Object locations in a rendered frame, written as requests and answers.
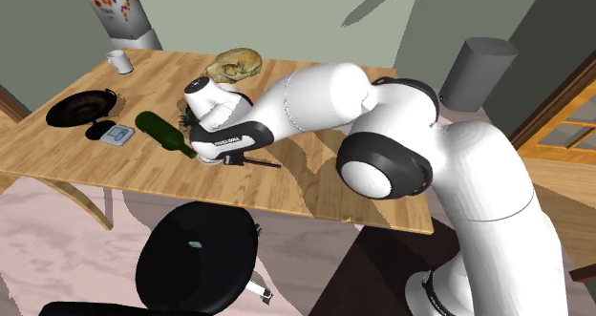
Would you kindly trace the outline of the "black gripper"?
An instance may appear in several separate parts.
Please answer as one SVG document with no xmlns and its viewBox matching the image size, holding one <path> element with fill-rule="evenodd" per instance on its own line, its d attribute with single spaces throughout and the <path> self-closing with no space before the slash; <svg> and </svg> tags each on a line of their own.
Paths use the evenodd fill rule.
<svg viewBox="0 0 596 316">
<path fill-rule="evenodd" d="M 232 153 L 232 154 L 226 155 L 223 159 L 223 163 L 225 165 L 237 165 L 237 166 L 244 166 L 245 163 L 249 163 L 249 164 L 261 165 L 261 166 L 266 166 L 266 167 L 281 168 L 281 164 L 257 160 L 257 159 L 245 158 L 243 153 Z"/>
</svg>

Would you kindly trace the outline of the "white mug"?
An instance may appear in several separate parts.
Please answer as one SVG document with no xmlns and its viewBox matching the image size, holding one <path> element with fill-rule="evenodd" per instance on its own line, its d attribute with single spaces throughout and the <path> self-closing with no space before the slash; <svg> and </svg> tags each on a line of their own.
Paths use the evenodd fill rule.
<svg viewBox="0 0 596 316">
<path fill-rule="evenodd" d="M 106 54 L 109 64 L 119 74 L 129 74 L 134 70 L 134 67 L 124 50 L 113 50 Z"/>
</svg>

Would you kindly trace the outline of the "black office chair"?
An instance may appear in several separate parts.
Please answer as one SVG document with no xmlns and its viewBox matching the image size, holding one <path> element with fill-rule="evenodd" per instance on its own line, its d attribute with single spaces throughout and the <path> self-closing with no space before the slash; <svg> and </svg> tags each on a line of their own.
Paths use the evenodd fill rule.
<svg viewBox="0 0 596 316">
<path fill-rule="evenodd" d="M 251 276 L 262 227 L 241 207 L 183 204 L 152 230 L 136 266 L 143 306 L 51 302 L 38 316 L 215 316 L 246 290 L 269 304 Z"/>
</svg>

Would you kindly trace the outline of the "wooden door with glass panes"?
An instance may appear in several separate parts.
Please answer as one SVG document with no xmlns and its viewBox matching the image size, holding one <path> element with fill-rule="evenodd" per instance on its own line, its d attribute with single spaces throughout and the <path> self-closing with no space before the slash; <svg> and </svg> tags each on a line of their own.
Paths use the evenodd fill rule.
<svg viewBox="0 0 596 316">
<path fill-rule="evenodd" d="M 512 143 L 554 217 L 575 282 L 596 283 L 596 50 L 516 130 Z"/>
</svg>

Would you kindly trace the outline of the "tan skull figure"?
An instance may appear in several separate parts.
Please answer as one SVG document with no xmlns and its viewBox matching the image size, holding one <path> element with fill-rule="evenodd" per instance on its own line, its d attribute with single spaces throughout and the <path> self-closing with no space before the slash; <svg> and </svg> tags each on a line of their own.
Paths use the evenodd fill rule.
<svg viewBox="0 0 596 316">
<path fill-rule="evenodd" d="M 235 48 L 220 53 L 203 70 L 202 76 L 210 77 L 216 83 L 234 84 L 254 76 L 262 68 L 262 57 L 249 48 Z"/>
</svg>

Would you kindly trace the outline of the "white column with colourful print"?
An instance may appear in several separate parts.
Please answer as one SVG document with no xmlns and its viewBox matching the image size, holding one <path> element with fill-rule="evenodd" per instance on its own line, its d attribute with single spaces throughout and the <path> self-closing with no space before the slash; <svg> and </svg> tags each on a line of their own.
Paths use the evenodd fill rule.
<svg viewBox="0 0 596 316">
<path fill-rule="evenodd" d="M 139 0 L 88 0 L 116 49 L 162 50 Z"/>
</svg>

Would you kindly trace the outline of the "dark robot stand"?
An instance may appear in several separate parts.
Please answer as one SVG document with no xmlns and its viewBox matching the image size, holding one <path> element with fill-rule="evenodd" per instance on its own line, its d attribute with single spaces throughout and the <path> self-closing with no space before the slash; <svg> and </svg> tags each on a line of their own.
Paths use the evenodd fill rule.
<svg viewBox="0 0 596 316">
<path fill-rule="evenodd" d="M 309 316 L 413 316 L 405 297 L 409 277 L 459 251 L 455 230 L 432 223 L 431 235 L 363 227 Z"/>
</svg>

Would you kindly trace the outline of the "black round pan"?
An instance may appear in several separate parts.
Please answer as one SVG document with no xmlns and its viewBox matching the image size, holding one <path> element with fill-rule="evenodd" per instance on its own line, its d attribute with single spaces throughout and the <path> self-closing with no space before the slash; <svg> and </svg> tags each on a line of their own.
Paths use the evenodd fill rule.
<svg viewBox="0 0 596 316">
<path fill-rule="evenodd" d="M 116 103 L 117 94 L 110 89 L 76 93 L 53 105 L 46 122 L 57 128 L 85 125 L 106 117 Z"/>
</svg>

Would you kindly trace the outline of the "wooden table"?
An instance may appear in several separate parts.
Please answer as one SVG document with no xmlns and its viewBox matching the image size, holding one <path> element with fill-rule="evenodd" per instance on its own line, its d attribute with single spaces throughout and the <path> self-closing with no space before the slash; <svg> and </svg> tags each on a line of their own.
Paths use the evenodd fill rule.
<svg viewBox="0 0 596 316">
<path fill-rule="evenodd" d="M 130 74 L 118 74 L 101 63 L 66 94 L 114 90 L 119 97 L 115 121 L 125 126 L 133 126 L 143 111 L 176 122 L 185 85 L 211 61 L 208 54 L 140 49 L 129 50 L 128 56 L 134 67 Z M 342 182 L 335 153 L 343 136 L 336 131 L 303 133 L 248 155 L 281 168 L 208 166 L 162 149 L 143 133 L 120 147 L 91 141 L 83 127 L 49 126 L 47 112 L 46 107 L 37 109 L 0 136 L 0 172 L 66 187 L 86 184 L 419 234 L 434 231 L 423 196 L 369 200 Z"/>
</svg>

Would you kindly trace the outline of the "dark green bottle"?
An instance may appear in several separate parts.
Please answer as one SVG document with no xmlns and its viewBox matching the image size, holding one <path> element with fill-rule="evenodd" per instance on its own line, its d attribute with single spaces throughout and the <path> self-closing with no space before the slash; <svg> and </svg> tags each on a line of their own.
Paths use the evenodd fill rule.
<svg viewBox="0 0 596 316">
<path fill-rule="evenodd" d="M 136 116 L 136 126 L 147 136 L 158 142 L 168 151 L 180 151 L 189 158 L 195 158 L 197 153 L 185 144 L 184 136 L 169 122 L 150 111 L 143 111 Z"/>
</svg>

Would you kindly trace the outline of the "white flat scale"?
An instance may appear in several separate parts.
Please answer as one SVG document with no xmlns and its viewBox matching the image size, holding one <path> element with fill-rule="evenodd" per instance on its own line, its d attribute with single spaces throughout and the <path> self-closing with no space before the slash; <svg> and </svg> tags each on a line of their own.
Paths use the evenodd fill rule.
<svg viewBox="0 0 596 316">
<path fill-rule="evenodd" d="M 114 146 L 124 145 L 135 133 L 135 130 L 122 125 L 114 125 L 100 138 L 100 141 Z"/>
</svg>

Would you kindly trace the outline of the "grey cylindrical bin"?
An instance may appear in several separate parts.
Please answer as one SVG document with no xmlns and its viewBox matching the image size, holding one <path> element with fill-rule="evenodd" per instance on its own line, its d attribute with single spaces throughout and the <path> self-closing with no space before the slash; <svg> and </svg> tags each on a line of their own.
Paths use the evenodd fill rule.
<svg viewBox="0 0 596 316">
<path fill-rule="evenodd" d="M 442 105 L 456 112 L 476 112 L 518 54 L 504 39 L 467 38 L 438 94 Z"/>
</svg>

